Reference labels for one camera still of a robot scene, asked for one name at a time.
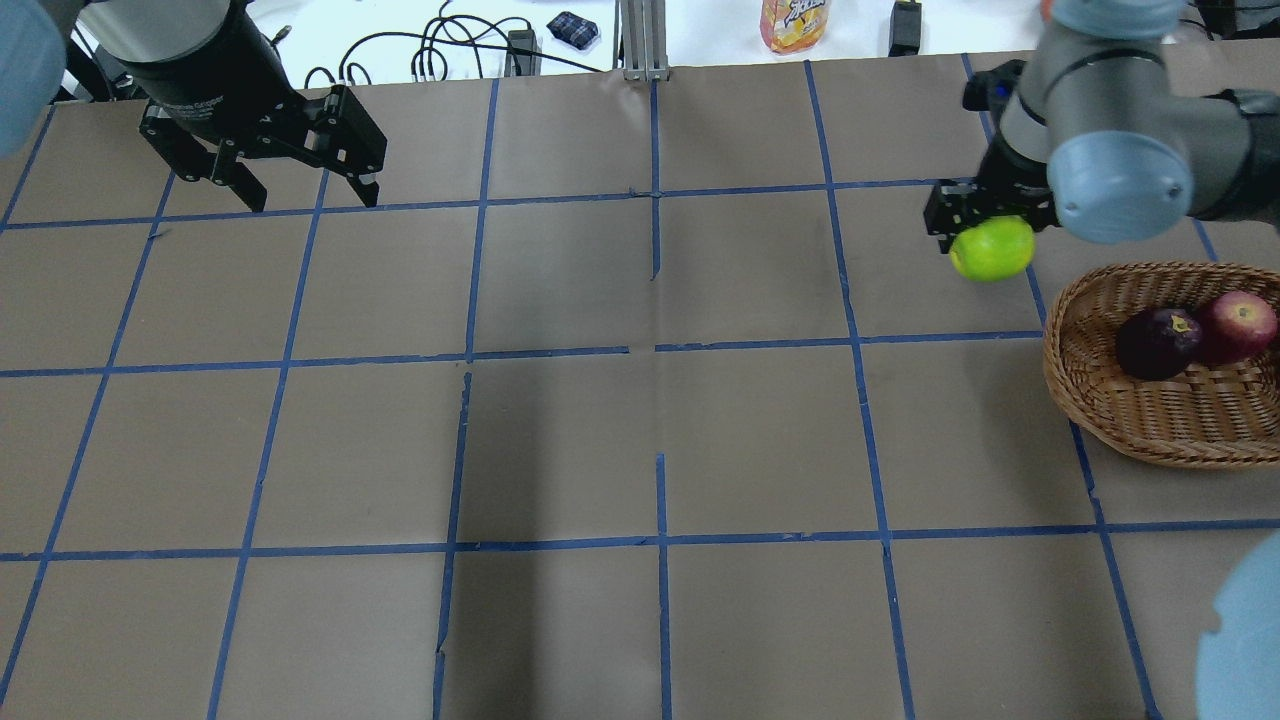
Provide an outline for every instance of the juice bottle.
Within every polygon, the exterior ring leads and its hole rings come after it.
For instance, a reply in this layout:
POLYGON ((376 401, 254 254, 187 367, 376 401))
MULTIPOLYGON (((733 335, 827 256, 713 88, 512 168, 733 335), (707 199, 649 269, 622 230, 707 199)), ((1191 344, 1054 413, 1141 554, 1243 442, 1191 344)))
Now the juice bottle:
POLYGON ((813 47, 827 29, 831 0, 764 0, 760 37, 780 55, 813 47))

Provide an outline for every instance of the red apple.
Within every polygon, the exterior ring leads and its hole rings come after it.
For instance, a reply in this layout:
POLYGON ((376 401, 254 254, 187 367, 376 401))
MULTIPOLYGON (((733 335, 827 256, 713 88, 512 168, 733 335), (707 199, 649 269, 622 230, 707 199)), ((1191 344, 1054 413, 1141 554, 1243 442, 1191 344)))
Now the red apple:
POLYGON ((1204 332, 1196 359, 1230 365, 1253 357, 1276 337, 1276 313, 1257 295, 1233 290, 1196 313, 1204 332))

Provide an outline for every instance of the lime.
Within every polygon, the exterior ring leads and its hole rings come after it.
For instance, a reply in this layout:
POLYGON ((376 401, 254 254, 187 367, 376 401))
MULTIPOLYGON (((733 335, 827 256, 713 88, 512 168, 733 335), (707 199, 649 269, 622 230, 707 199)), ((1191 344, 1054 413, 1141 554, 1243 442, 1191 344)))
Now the lime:
POLYGON ((956 272, 979 282, 1011 278, 1027 269, 1034 255, 1036 232, 1016 215, 984 220, 951 243, 956 272))

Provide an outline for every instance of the purple eggplant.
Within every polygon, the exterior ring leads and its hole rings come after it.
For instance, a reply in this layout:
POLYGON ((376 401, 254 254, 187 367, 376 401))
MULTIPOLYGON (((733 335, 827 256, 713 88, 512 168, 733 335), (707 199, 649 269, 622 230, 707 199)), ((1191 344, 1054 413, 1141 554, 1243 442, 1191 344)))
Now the purple eggplant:
POLYGON ((1192 364, 1204 333, 1187 310, 1143 310, 1116 332, 1120 369, 1143 380, 1166 380, 1192 364))

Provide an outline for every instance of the woven basket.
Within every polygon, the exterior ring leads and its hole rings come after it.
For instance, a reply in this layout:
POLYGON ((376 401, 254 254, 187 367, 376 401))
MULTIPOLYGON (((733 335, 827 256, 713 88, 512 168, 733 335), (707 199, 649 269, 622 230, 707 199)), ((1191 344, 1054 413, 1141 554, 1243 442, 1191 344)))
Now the woven basket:
POLYGON ((1280 342, 1235 365, 1192 364, 1160 382, 1126 375, 1115 333, 1147 307, 1194 309, 1244 290, 1280 310, 1280 274, 1216 263, 1100 268, 1053 302, 1044 328, 1044 379, 1076 424, 1117 451, 1178 468, 1280 465, 1280 342))

